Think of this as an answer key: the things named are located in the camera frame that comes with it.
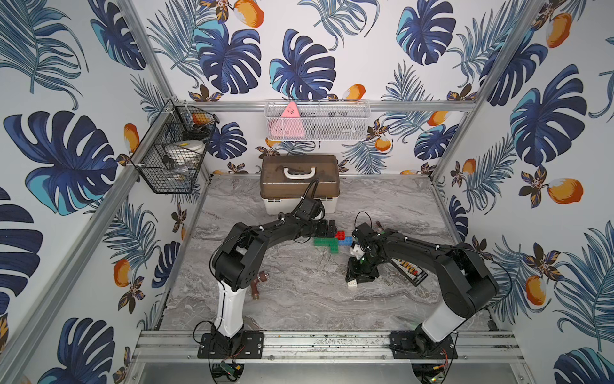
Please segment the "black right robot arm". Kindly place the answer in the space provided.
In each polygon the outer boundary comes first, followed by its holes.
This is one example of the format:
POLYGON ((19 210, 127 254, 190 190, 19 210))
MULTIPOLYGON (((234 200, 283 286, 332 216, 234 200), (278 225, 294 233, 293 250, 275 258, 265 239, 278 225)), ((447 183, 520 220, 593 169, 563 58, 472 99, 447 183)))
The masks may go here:
POLYGON ((465 246, 429 243, 391 229, 378 233, 367 223, 354 229, 353 239, 363 254, 348 262, 346 279, 350 282, 371 283, 378 277, 379 265, 395 260, 437 277, 441 302, 412 332, 417 345, 444 341, 500 292, 481 256, 465 246))

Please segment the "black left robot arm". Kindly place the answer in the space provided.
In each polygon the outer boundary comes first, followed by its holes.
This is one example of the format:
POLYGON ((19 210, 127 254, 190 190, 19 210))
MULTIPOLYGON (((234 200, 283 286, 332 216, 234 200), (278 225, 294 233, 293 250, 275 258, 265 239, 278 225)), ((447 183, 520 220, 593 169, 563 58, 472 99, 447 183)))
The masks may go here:
POLYGON ((236 223, 214 251, 210 267, 218 287, 216 334, 234 340, 244 329, 243 308, 246 290, 261 271, 268 249, 284 242, 310 240, 328 225, 323 202, 316 198, 319 181, 305 188, 289 213, 280 213, 266 224, 248 226, 236 223))

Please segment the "blue lego brick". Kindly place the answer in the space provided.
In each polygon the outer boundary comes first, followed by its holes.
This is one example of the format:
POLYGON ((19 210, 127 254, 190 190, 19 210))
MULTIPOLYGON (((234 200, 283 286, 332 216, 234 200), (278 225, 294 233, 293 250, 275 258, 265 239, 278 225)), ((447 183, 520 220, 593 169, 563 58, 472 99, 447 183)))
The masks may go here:
POLYGON ((352 246, 354 239, 352 237, 345 237, 344 239, 337 240, 340 246, 352 246))

